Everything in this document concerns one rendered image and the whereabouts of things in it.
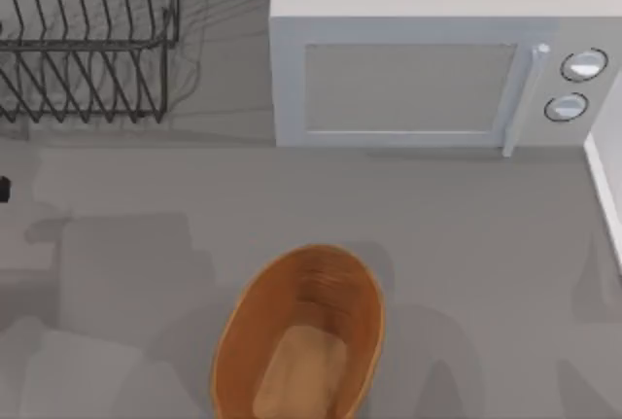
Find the brown wooden basket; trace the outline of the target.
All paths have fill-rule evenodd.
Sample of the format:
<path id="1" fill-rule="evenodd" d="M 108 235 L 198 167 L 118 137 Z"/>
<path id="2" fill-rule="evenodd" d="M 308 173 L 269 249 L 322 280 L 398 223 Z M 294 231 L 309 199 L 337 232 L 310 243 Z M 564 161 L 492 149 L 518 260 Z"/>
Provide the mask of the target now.
<path id="1" fill-rule="evenodd" d="M 278 257 L 241 293 L 213 357 L 215 419 L 258 419 L 253 401 L 271 355 L 283 333 L 298 325 L 345 342 L 346 367 L 326 419 L 357 419 L 382 352 L 384 295 L 357 255 L 328 244 Z"/>

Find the microwave oven door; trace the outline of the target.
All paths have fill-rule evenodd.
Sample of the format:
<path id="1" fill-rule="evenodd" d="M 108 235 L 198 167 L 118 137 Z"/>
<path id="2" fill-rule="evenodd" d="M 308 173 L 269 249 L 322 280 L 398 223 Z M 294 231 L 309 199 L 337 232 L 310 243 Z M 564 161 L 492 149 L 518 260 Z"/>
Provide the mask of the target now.
<path id="1" fill-rule="evenodd" d="M 282 147 L 498 148 L 533 67 L 518 24 L 273 17 Z"/>

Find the round microwave knob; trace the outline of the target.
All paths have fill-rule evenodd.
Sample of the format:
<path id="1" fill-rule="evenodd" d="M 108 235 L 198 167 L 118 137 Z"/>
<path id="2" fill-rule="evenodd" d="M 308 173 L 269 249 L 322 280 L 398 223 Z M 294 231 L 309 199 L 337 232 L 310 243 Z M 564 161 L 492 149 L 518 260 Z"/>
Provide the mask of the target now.
<path id="1" fill-rule="evenodd" d="M 561 65 L 561 75 L 572 83 L 583 83 L 597 78 L 607 67 L 608 56 L 600 49 L 569 54 Z"/>
<path id="2" fill-rule="evenodd" d="M 543 109 L 544 116 L 552 122 L 571 122 L 580 118 L 589 108 L 590 102 L 581 93 L 551 98 Z"/>

